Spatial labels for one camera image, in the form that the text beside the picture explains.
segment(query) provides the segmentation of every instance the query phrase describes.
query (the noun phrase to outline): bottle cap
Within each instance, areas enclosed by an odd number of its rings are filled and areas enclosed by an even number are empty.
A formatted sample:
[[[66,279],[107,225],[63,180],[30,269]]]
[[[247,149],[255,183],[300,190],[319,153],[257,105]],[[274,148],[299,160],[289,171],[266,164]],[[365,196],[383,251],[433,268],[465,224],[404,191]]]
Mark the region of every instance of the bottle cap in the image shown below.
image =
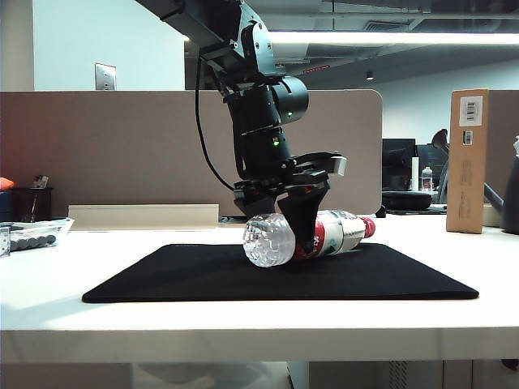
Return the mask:
[[[364,237],[372,237],[375,233],[375,222],[369,217],[361,216],[362,221],[366,225],[366,232]]]

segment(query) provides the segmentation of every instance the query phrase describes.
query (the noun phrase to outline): robotic arm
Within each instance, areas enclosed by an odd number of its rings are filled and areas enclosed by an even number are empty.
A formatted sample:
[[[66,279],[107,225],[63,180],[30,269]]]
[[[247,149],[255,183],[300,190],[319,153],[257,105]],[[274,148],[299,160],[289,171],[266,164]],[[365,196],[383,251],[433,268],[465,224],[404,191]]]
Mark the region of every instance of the robotic arm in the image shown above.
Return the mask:
[[[328,174],[345,169],[338,153],[291,156],[282,125],[308,108],[304,83],[276,66],[268,29],[243,0],[136,0],[200,47],[233,121],[240,182],[234,203],[248,216],[275,212],[277,203],[306,252],[329,189]]]

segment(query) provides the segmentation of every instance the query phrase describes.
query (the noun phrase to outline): cubicle partition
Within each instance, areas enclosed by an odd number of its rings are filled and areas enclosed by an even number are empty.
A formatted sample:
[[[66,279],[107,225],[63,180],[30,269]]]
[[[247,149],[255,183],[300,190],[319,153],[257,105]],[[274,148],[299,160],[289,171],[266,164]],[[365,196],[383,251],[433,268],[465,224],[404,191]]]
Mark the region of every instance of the cubicle partition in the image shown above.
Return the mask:
[[[218,203],[239,215],[233,194],[204,161],[195,93],[2,92],[2,176],[28,186],[50,177],[53,215],[70,204]],[[203,91],[208,154],[229,183],[232,125],[219,93]],[[380,207],[382,101],[370,90],[312,91],[306,117],[285,127],[293,155],[339,151],[345,177],[332,177],[321,208],[356,213]]]

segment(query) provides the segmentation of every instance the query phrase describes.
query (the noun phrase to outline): ceiling light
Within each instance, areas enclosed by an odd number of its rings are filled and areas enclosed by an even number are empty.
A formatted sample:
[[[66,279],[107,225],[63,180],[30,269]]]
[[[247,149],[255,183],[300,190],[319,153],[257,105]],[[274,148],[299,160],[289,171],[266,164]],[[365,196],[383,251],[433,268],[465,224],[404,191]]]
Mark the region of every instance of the ceiling light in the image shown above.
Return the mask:
[[[519,34],[425,32],[270,32],[274,44],[519,45]]]

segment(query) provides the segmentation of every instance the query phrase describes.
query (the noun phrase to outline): barcode label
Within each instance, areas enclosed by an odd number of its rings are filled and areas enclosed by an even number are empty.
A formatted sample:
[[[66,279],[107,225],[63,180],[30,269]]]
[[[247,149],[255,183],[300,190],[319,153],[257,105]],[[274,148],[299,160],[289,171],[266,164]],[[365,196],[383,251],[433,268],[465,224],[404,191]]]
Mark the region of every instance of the barcode label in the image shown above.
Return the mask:
[[[460,127],[483,124],[483,96],[467,96],[460,99]]]
[[[463,144],[466,146],[472,146],[472,141],[474,138],[473,131],[463,131]]]

